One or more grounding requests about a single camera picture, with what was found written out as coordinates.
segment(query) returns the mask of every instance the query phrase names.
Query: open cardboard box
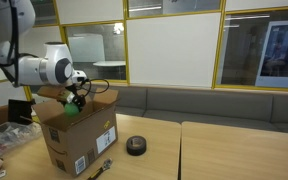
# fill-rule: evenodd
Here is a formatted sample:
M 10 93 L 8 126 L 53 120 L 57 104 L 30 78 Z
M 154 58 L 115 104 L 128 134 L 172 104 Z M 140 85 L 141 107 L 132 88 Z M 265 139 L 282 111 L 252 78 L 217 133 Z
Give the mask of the open cardboard box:
M 33 106 L 53 165 L 75 177 L 117 141 L 117 94 L 107 90 L 93 100 L 87 96 L 86 105 L 75 116 L 66 115 L 56 100 Z

